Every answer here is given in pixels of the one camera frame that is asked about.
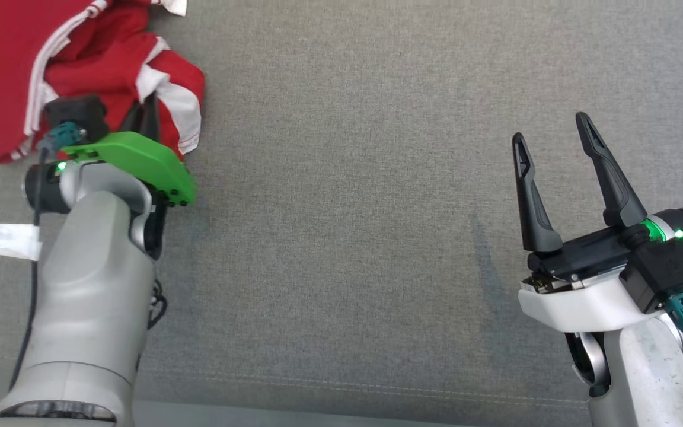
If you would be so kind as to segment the red basketball jersey white trim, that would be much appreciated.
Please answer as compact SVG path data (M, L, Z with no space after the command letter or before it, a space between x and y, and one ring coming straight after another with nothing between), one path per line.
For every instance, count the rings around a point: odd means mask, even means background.
M200 143L205 75L149 29L159 5L186 13L187 0L103 0L106 7L68 36L45 69L45 92L56 97L98 95L117 132L130 108L154 95L160 140L183 157Z

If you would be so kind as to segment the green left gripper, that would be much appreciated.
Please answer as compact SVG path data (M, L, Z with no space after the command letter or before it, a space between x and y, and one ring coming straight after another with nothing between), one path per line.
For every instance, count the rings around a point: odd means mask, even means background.
M74 144L60 151L78 161L103 161L130 174L158 192L169 202L187 206L197 199L197 186L186 165L160 141L161 125L157 95L150 94L143 105L133 103L119 132L91 144Z

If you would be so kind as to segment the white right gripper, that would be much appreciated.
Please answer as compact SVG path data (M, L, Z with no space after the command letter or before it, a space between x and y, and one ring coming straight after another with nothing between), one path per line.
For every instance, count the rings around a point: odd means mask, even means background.
M529 276L518 301L526 316L562 333L614 332L651 320L621 283L630 251L624 229L648 213L588 114L575 116L581 146L595 168L608 228L562 245L535 183L534 162L522 133L512 138L521 240Z

